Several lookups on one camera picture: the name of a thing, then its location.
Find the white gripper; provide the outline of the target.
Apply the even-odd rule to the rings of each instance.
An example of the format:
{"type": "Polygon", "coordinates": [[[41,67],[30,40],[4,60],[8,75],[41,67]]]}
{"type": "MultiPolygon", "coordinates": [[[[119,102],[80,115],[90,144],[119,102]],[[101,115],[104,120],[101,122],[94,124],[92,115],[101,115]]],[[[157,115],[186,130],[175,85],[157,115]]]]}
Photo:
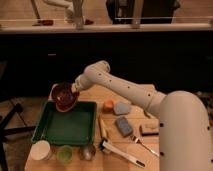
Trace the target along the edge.
{"type": "Polygon", "coordinates": [[[78,76],[75,79],[75,82],[71,85],[71,90],[73,92],[81,92],[81,91],[87,90],[89,88],[90,88],[90,82],[83,75],[78,76]]]}

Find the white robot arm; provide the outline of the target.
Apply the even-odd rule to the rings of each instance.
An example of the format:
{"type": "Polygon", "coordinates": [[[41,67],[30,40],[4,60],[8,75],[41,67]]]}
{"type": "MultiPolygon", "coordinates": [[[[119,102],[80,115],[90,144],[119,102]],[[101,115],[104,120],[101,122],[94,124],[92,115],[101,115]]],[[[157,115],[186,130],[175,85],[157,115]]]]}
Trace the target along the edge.
{"type": "Polygon", "coordinates": [[[168,94],[110,74],[102,60],[87,66],[72,84],[74,91],[103,86],[159,119],[160,171],[213,171],[213,143],[208,112],[187,91],[168,94]]]}

